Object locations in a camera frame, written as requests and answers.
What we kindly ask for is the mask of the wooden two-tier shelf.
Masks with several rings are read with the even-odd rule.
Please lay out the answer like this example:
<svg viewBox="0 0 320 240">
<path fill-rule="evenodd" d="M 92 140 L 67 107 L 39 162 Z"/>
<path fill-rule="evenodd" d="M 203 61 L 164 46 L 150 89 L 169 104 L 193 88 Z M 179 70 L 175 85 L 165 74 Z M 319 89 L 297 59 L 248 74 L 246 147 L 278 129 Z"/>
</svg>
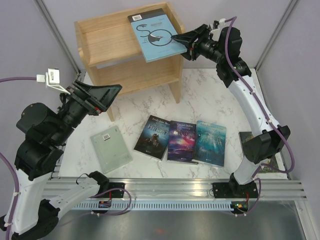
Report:
<svg viewBox="0 0 320 240">
<path fill-rule="evenodd" d="M 185 27 L 170 2 L 153 3 L 74 22 L 79 56 L 95 86 L 120 84 L 120 95 L 168 85 L 180 102 L 183 57 L 176 55 L 147 63 L 129 15 L 163 9 L 175 30 Z"/>
</svg>

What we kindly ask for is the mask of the aluminium rail beam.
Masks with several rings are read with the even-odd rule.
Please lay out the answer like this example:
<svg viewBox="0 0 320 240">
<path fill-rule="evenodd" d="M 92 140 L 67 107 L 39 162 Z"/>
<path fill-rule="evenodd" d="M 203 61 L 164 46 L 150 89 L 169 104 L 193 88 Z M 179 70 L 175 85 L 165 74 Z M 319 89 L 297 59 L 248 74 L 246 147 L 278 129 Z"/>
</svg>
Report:
<svg viewBox="0 0 320 240">
<path fill-rule="evenodd" d="M 179 178 L 111 178 L 111 183 L 124 183 L 125 189 L 137 200 L 205 200 L 212 197 L 214 183 L 226 179 Z M 262 179 L 262 201 L 305 201 L 307 195 L 299 180 Z"/>
</svg>

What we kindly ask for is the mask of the pale green book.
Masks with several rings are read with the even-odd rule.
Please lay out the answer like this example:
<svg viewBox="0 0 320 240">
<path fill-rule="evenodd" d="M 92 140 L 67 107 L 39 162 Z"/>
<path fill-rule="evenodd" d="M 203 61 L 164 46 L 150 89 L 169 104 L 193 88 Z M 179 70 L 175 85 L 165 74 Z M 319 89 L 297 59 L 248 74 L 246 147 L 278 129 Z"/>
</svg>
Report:
<svg viewBox="0 0 320 240">
<path fill-rule="evenodd" d="M 118 126 L 92 135 L 90 140 L 104 174 L 114 171 L 133 160 Z"/>
</svg>

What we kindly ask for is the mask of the black book with barcode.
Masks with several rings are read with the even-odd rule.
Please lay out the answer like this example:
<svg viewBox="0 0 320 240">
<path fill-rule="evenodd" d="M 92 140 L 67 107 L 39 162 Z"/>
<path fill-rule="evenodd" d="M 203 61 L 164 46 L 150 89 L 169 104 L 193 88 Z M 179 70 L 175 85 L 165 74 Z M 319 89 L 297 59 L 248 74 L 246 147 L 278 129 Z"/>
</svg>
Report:
<svg viewBox="0 0 320 240">
<path fill-rule="evenodd" d="M 177 34 L 168 15 L 162 8 L 132 14 L 127 18 L 139 37 L 147 37 L 150 34 L 155 35 L 155 31 L 160 30 L 169 31 L 172 35 Z"/>
</svg>

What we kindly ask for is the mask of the light blue SO book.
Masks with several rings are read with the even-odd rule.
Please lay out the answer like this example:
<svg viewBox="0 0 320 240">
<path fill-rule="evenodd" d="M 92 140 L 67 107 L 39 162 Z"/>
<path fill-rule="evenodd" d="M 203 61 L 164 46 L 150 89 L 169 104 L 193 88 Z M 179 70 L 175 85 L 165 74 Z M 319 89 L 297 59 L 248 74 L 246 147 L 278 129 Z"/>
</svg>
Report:
<svg viewBox="0 0 320 240">
<path fill-rule="evenodd" d="M 168 30 L 156 30 L 155 35 L 150 34 L 145 37 L 135 33 L 135 36 L 147 63 L 186 53 L 186 51 L 175 51 L 171 39 L 173 35 Z"/>
</svg>

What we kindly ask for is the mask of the Wuthering Heights blue book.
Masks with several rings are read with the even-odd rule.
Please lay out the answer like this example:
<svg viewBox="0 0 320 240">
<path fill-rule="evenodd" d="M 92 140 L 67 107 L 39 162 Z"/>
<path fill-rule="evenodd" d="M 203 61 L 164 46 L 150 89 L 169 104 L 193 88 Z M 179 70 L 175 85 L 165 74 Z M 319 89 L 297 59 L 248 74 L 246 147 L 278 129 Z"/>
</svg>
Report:
<svg viewBox="0 0 320 240">
<path fill-rule="evenodd" d="M 133 150 L 162 160 L 169 142 L 170 121 L 150 115 Z"/>
</svg>

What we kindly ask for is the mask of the Robinson Crusoe purple book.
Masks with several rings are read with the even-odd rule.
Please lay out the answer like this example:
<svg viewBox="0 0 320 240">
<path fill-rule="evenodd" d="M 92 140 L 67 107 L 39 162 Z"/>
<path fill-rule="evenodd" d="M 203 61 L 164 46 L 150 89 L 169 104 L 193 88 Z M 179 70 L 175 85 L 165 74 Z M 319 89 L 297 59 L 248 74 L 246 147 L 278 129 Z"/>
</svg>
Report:
<svg viewBox="0 0 320 240">
<path fill-rule="evenodd" d="M 196 124 L 170 121 L 167 160 L 177 163 L 196 164 L 193 162 Z"/>
</svg>

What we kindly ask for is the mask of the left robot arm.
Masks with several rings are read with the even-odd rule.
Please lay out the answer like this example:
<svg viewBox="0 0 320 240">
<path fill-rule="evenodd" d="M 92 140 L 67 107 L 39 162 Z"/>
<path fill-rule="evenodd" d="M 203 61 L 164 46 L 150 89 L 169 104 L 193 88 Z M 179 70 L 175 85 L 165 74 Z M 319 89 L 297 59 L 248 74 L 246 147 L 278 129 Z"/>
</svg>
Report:
<svg viewBox="0 0 320 240">
<path fill-rule="evenodd" d="M 6 239 L 38 240 L 48 235 L 74 206 L 90 197 L 105 197 L 109 179 L 99 171 L 52 199 L 43 198 L 45 186 L 63 155 L 63 146 L 86 116 L 106 112 L 122 90 L 120 84 L 93 86 L 75 80 L 60 93 L 61 106 L 52 111 L 41 102 L 28 105 L 16 127 L 25 135 L 14 164 L 10 210 L 0 219 Z"/>
</svg>

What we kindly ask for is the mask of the teal underwater cover book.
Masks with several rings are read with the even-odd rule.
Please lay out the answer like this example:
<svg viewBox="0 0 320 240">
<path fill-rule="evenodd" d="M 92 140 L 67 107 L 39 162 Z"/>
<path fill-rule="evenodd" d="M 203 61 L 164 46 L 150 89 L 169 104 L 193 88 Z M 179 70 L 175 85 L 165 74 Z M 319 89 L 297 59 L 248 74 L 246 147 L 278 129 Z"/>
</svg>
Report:
<svg viewBox="0 0 320 240">
<path fill-rule="evenodd" d="M 223 167 L 225 164 L 226 133 L 225 126 L 198 120 L 191 161 Z"/>
</svg>

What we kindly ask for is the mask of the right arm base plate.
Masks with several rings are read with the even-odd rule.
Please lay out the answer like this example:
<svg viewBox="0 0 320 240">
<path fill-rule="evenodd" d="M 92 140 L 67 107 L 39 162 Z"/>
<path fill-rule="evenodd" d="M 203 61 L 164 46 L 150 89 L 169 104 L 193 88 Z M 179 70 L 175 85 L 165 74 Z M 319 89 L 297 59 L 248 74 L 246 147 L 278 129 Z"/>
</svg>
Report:
<svg viewBox="0 0 320 240">
<path fill-rule="evenodd" d="M 232 182 L 214 182 L 212 184 L 213 195 L 216 199 L 256 199 L 258 188 L 255 182 L 239 185 Z"/>
</svg>

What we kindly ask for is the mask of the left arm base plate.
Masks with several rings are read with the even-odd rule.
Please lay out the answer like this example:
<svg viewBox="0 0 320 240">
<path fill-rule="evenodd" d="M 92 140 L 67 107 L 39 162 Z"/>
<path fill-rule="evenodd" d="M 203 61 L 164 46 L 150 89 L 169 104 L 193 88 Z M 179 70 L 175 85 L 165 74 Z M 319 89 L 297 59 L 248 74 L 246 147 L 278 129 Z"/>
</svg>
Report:
<svg viewBox="0 0 320 240">
<path fill-rule="evenodd" d="M 110 189 L 115 189 L 115 188 L 119 188 L 116 190 L 112 190 L 110 191 L 109 194 L 109 199 L 120 199 L 124 197 L 124 191 L 123 189 L 125 189 L 126 184 L 124 182 L 111 182 L 109 183 L 109 190 Z"/>
</svg>

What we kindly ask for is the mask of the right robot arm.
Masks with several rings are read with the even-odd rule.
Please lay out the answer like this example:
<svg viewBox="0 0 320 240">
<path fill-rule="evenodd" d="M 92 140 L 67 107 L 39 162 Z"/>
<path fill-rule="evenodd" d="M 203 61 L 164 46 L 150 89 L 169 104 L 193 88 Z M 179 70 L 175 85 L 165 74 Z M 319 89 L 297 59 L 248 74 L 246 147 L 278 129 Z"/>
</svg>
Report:
<svg viewBox="0 0 320 240">
<path fill-rule="evenodd" d="M 220 21 L 181 34 L 171 39 L 186 47 L 182 56 L 195 61 L 203 56 L 216 64 L 216 72 L 226 88 L 234 95 L 251 127 L 253 138 L 242 146 L 243 160 L 230 175 L 227 189 L 240 197 L 254 184 L 253 177 L 265 160 L 275 156 L 287 146 L 291 134 L 287 125 L 282 126 L 262 101 L 252 73 L 240 57 L 243 39 L 239 29 Z"/>
</svg>

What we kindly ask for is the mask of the dark green gold book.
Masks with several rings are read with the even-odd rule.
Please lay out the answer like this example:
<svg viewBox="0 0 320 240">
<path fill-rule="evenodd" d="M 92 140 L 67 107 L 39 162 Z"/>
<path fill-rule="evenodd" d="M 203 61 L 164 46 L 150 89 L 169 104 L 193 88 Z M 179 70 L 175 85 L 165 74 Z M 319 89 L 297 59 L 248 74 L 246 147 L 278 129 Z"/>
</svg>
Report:
<svg viewBox="0 0 320 240">
<path fill-rule="evenodd" d="M 245 143 L 249 142 L 251 139 L 253 139 L 253 135 L 250 131 L 240 131 L 239 132 L 239 139 L 240 139 L 240 144 L 241 144 L 241 149 L 243 152 L 243 155 L 246 155 L 247 150 L 245 150 Z M 280 169 L 277 159 L 278 159 L 278 155 L 273 154 L 270 155 L 269 153 L 262 153 L 261 155 L 262 157 L 262 162 L 264 164 L 270 165 L 270 167 L 267 166 L 261 166 L 259 173 L 276 173 L 277 171 L 275 169 Z"/>
</svg>

